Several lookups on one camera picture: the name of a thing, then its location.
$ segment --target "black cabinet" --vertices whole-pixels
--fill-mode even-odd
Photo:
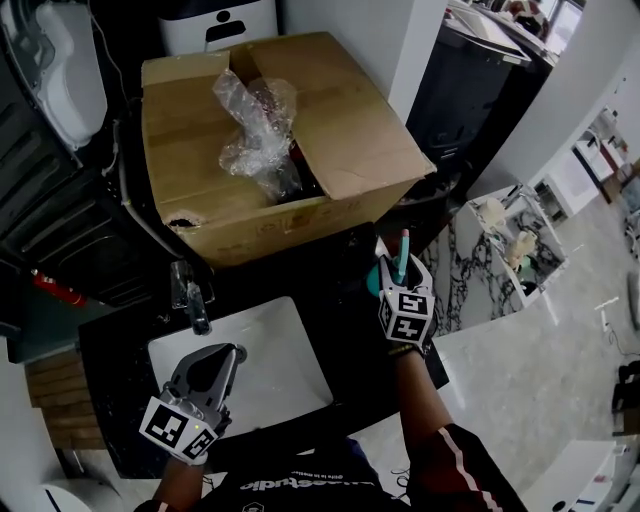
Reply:
[[[20,80],[3,54],[0,259],[111,306],[164,291],[171,256],[133,221],[100,168],[81,167],[61,145]]]

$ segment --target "fire extinguisher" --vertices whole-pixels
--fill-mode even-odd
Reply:
[[[78,308],[83,307],[87,303],[87,298],[73,288],[58,284],[55,279],[45,276],[42,272],[33,270],[33,284],[49,292],[54,297],[68,302]]]

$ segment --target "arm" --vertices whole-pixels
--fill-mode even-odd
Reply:
[[[404,442],[411,454],[453,420],[418,352],[396,360],[396,381]]]
[[[188,466],[171,457],[153,499],[178,511],[189,510],[202,498],[203,476],[204,465]]]
[[[480,440],[453,424],[418,352],[395,362],[415,508],[526,512]]]

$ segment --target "window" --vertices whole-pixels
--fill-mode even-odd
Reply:
[[[551,32],[547,38],[547,47],[560,55],[569,44],[569,40],[578,28],[582,9],[572,2],[560,0],[556,12],[552,15]]]

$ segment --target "box flap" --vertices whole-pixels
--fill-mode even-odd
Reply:
[[[332,199],[435,170],[382,94],[330,34],[248,46],[264,77],[284,79],[298,91],[293,135]]]

